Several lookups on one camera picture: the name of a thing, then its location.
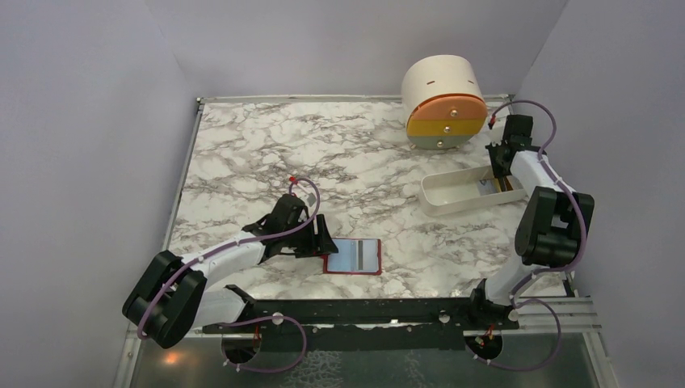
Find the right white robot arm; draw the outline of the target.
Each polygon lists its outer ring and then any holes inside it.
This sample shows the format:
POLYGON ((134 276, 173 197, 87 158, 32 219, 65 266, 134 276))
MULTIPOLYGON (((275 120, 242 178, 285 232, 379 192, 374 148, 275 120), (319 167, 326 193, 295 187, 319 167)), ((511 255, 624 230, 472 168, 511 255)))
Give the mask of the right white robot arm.
POLYGON ((471 292, 466 318, 478 329, 507 320, 515 299, 536 277, 566 270, 586 245, 595 200, 563 182, 545 152, 532 145, 532 130, 532 117, 509 115, 502 140, 486 147, 494 187, 505 193, 518 184, 528 203, 515 231, 513 256, 471 292))

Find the red card holder wallet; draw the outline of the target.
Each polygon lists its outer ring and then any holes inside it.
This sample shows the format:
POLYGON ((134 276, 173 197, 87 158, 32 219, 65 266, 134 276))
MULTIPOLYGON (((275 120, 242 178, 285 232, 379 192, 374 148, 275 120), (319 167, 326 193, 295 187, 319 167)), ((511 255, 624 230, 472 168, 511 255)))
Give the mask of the red card holder wallet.
POLYGON ((378 238, 335 238, 337 253, 323 256, 323 272, 335 275, 379 276, 382 244, 378 238))

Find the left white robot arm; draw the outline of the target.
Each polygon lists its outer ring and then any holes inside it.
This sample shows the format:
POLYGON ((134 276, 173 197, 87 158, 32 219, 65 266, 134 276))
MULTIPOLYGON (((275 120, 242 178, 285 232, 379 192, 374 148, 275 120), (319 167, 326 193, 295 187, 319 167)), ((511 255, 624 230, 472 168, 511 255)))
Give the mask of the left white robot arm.
POLYGON ((233 331, 253 324, 254 311, 236 291, 210 287, 276 255, 309 258, 338 252, 323 215, 293 194, 284 194, 272 211, 242 227, 223 243, 200 252, 157 253, 122 306, 143 340, 161 348, 176 345, 191 329, 225 323, 233 331))

